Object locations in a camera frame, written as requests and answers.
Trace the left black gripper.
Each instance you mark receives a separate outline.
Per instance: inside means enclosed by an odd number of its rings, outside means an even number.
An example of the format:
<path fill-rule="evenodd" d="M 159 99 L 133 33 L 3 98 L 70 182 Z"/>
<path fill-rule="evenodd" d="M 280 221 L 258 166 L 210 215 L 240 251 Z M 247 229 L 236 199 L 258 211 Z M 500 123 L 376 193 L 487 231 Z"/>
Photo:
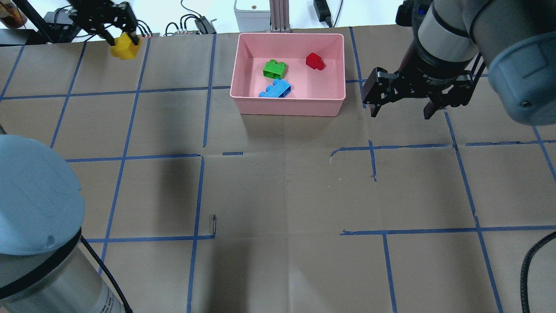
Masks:
<path fill-rule="evenodd" d="M 115 46 L 115 38 L 105 24 L 111 24 L 125 32 L 131 42 L 138 46 L 140 39 L 136 34 L 138 21 L 131 13 L 131 5 L 127 1 L 119 3 L 113 0 L 69 0 L 71 10 L 69 18 L 89 33 L 96 32 L 110 46 Z"/>

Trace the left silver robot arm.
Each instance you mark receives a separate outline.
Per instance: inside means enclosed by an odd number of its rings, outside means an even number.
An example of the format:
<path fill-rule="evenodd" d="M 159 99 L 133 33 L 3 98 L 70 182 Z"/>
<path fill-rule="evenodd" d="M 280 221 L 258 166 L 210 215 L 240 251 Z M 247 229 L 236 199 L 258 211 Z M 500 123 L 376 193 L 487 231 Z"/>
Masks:
<path fill-rule="evenodd" d="M 10 313 L 131 313 L 82 236 L 85 200 L 68 163 L 1 131 L 1 306 Z"/>

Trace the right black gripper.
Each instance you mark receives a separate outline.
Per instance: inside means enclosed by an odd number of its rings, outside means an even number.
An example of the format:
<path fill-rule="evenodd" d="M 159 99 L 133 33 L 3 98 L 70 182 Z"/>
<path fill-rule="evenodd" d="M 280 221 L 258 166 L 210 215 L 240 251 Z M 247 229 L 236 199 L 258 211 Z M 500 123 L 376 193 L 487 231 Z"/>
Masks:
<path fill-rule="evenodd" d="M 377 117 L 387 103 L 428 97 L 423 116 L 429 120 L 447 106 L 468 105 L 485 68 L 481 54 L 463 62 L 445 61 L 414 39 L 395 73 L 373 69 L 363 86 L 363 103 L 370 108 L 370 116 Z"/>

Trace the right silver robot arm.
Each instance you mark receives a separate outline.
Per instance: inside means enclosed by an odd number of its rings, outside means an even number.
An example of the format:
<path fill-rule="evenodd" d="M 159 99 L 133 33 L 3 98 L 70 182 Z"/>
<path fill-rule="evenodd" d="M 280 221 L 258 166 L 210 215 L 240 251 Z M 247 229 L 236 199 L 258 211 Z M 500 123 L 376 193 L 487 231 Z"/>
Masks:
<path fill-rule="evenodd" d="M 430 119 L 466 106 L 488 71 L 508 116 L 524 125 L 555 123 L 553 0 L 405 0 L 396 24 L 414 38 L 397 71 L 376 67 L 363 86 L 372 117 L 387 103 L 428 98 Z"/>

